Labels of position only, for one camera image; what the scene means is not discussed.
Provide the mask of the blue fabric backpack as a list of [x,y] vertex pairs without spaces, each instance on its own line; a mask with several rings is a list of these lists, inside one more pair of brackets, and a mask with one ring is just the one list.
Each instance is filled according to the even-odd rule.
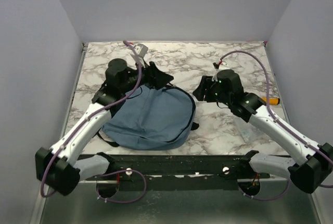
[[160,90],[142,85],[101,128],[113,147],[142,151],[171,150],[182,146],[199,124],[196,103],[176,86]]

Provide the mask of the yellow handled screwdriver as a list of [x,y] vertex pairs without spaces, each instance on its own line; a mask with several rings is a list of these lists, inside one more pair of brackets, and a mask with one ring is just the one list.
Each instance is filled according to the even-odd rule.
[[280,98],[269,98],[267,99],[266,97],[262,97],[262,100],[264,100],[266,103],[269,103],[270,105],[279,105],[281,100]]

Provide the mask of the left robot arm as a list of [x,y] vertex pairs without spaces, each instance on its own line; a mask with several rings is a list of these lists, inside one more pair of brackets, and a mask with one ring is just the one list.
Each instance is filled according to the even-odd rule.
[[80,120],[51,148],[41,147],[36,152],[36,175],[41,181],[43,197],[47,197],[45,185],[66,196],[80,181],[93,176],[109,180],[115,175],[115,166],[106,154],[96,154],[87,159],[79,159],[79,155],[139,86],[146,84],[161,89],[173,80],[173,76],[159,70],[152,61],[136,67],[128,67],[127,62],[120,58],[110,61],[104,83]]

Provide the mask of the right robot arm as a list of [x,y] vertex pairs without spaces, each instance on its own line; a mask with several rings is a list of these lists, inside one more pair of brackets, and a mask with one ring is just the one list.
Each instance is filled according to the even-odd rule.
[[245,92],[233,70],[202,76],[193,95],[198,101],[226,105],[235,116],[267,134],[290,155],[283,158],[249,152],[239,165],[243,177],[268,173],[289,179],[298,189],[311,194],[332,173],[332,146],[305,137],[268,109],[259,96]]

